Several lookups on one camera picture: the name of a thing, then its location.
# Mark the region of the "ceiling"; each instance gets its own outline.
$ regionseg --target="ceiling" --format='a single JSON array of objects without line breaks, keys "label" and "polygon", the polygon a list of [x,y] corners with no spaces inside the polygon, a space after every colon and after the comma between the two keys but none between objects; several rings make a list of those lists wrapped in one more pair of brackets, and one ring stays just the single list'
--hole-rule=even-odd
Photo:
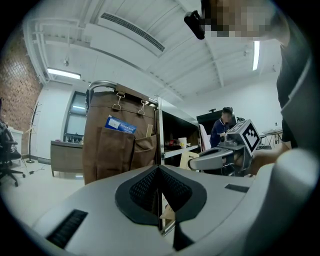
[{"label": "ceiling", "polygon": [[[210,33],[198,40],[184,23],[185,13],[193,10],[200,12],[200,0],[44,0],[25,18],[23,33],[44,84],[57,81],[86,88],[96,80],[109,80],[173,104],[279,70],[275,40],[261,43],[258,69],[252,71],[253,42]],[[164,51],[150,52],[123,30],[113,28],[111,34],[99,23],[103,13],[136,25]],[[102,32],[93,35],[90,24]],[[48,67],[81,74],[81,80],[48,74]]]}]

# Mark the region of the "metal hook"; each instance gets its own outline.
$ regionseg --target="metal hook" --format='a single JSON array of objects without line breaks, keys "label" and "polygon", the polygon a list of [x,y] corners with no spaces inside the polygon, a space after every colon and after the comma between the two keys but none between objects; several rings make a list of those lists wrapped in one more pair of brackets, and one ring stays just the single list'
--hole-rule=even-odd
[{"label": "metal hook", "polygon": [[138,114],[144,116],[144,115],[145,115],[145,111],[144,111],[145,105],[147,105],[148,102],[146,101],[146,102],[144,103],[144,101],[141,100],[141,103],[142,103],[142,108],[138,111]]},{"label": "metal hook", "polygon": [[119,100],[118,100],[118,103],[113,104],[112,109],[113,109],[113,110],[120,111],[120,110],[121,110],[120,100],[121,100],[121,98],[126,97],[126,95],[121,96],[121,95],[119,95],[119,93],[117,93],[116,95],[119,97]]}]

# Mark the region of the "ceiling light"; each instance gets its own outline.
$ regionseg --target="ceiling light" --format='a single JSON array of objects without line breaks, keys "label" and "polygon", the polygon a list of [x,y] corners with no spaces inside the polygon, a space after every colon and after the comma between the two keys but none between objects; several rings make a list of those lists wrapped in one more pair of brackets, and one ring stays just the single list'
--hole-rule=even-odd
[{"label": "ceiling light", "polygon": [[77,73],[71,73],[71,72],[67,72],[67,71],[63,71],[63,70],[59,70],[59,69],[55,69],[55,68],[50,68],[50,67],[48,67],[46,70],[50,74],[81,80],[81,75],[77,74]]},{"label": "ceiling light", "polygon": [[253,50],[254,50],[254,56],[253,56],[252,70],[255,71],[258,68],[258,62],[259,62],[259,53],[260,53],[260,42],[259,41],[253,42]]},{"label": "ceiling light", "polygon": [[75,105],[73,105],[72,107],[75,108],[75,109],[81,109],[81,110],[85,110],[86,109],[83,106],[75,106]]}]

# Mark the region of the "black chair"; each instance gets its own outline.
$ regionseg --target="black chair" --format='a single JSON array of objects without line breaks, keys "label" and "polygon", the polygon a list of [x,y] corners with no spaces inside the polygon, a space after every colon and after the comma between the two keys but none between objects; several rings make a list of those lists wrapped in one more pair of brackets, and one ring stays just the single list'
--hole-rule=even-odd
[{"label": "black chair", "polygon": [[12,165],[12,160],[20,159],[21,154],[17,151],[12,152],[11,148],[12,145],[17,145],[18,143],[15,142],[14,138],[11,135],[11,132],[5,127],[1,131],[0,136],[0,179],[2,177],[8,175],[10,176],[15,182],[14,185],[18,187],[18,181],[13,174],[22,174],[22,177],[25,178],[26,175],[22,171],[11,170],[9,165]]}]

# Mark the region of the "brown bag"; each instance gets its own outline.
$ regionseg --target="brown bag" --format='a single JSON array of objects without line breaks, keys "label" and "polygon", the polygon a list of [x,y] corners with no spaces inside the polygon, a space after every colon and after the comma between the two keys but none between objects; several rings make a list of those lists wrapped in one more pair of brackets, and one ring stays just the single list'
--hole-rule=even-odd
[{"label": "brown bag", "polygon": [[[120,101],[117,93],[124,96]],[[119,84],[115,92],[93,94],[83,141],[85,184],[153,165],[157,148],[155,109],[144,105],[143,115],[142,100],[149,98]],[[136,126],[135,133],[105,128],[109,115]],[[153,125],[151,137],[146,137],[148,125]]]}]

